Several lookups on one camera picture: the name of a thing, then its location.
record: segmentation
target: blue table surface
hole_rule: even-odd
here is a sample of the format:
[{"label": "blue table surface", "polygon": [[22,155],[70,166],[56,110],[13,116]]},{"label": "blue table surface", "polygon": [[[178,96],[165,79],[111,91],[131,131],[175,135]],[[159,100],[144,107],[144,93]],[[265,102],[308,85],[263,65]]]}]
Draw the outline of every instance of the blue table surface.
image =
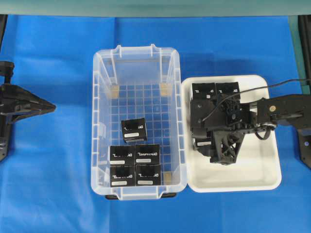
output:
[{"label": "blue table surface", "polygon": [[[0,164],[0,232],[311,231],[311,171],[297,135],[278,127],[281,185],[271,191],[195,193],[108,201],[90,187],[92,56],[116,45],[173,47],[181,76],[298,78],[287,17],[95,18],[9,16],[0,60],[12,83],[54,103],[18,122]],[[301,93],[299,83],[270,95]]]}]

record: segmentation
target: black box with white label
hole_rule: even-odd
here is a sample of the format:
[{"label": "black box with white label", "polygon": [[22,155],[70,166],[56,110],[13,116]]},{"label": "black box with white label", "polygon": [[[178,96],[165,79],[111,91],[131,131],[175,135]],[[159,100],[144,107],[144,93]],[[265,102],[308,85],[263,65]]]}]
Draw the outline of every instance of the black box with white label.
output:
[{"label": "black box with white label", "polygon": [[135,186],[135,166],[111,166],[110,186]]},{"label": "black box with white label", "polygon": [[161,166],[136,165],[136,185],[161,185]]},{"label": "black box with white label", "polygon": [[135,145],[135,164],[160,164],[160,145]]},{"label": "black box with white label", "polygon": [[110,165],[134,165],[134,146],[110,146]]},{"label": "black box with white label", "polygon": [[145,118],[122,120],[122,134],[125,142],[138,142],[147,140]]},{"label": "black box with white label", "polygon": [[[231,95],[231,94],[235,94],[235,93],[240,92],[238,82],[235,82],[235,83],[216,83],[216,89],[217,89],[217,92],[222,93],[222,94],[227,94],[227,95]],[[236,100],[239,100],[240,95],[236,95],[233,98]]]},{"label": "black box with white label", "polygon": [[217,95],[215,83],[193,83],[192,98],[194,100],[214,100]]}]

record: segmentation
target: metal bolt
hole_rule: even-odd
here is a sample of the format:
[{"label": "metal bolt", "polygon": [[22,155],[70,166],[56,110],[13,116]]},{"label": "metal bolt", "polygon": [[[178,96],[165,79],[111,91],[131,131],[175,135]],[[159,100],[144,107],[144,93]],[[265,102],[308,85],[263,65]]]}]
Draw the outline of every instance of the metal bolt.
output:
[{"label": "metal bolt", "polygon": [[274,105],[270,106],[269,108],[270,112],[274,112],[276,110],[276,107]]}]

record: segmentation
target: black cable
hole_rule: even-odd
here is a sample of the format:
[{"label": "black cable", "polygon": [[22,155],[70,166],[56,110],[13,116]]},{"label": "black cable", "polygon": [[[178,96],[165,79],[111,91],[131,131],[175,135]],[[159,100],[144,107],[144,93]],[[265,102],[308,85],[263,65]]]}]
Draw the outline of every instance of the black cable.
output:
[{"label": "black cable", "polygon": [[280,83],[276,83],[276,84],[273,84],[273,85],[268,85],[268,86],[260,86],[260,87],[255,87],[255,88],[252,88],[252,89],[248,89],[248,90],[245,90],[245,91],[240,91],[240,92],[236,92],[230,96],[227,96],[225,98],[223,98],[219,103],[216,104],[216,106],[213,108],[213,110],[205,117],[202,119],[202,122],[206,121],[211,115],[213,115],[213,113],[216,111],[216,109],[223,103],[225,102],[227,99],[231,98],[231,97],[234,97],[234,96],[237,96],[239,94],[243,94],[245,92],[250,92],[250,91],[255,91],[255,90],[259,90],[259,89],[265,89],[265,88],[269,88],[269,87],[276,87],[276,86],[281,86],[283,84],[286,84],[286,83],[291,83],[291,82],[302,82],[302,81],[306,81],[306,80],[309,80],[311,81],[311,79],[289,79],[289,80],[286,80],[286,81],[283,81],[283,82],[280,82]]}]

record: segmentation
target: white tray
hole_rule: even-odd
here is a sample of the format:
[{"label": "white tray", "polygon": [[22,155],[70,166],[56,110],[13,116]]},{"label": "white tray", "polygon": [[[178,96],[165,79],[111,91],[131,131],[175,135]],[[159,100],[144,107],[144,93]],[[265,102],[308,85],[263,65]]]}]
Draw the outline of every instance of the white tray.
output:
[{"label": "white tray", "polygon": [[[275,132],[259,140],[245,136],[237,162],[229,166],[211,164],[209,158],[193,150],[190,132],[190,90],[192,83],[239,82],[240,91],[267,85],[258,75],[188,78],[181,84],[182,115],[188,184],[195,192],[268,190],[279,186],[282,176]],[[268,89],[241,94],[241,102],[269,98]]]}]

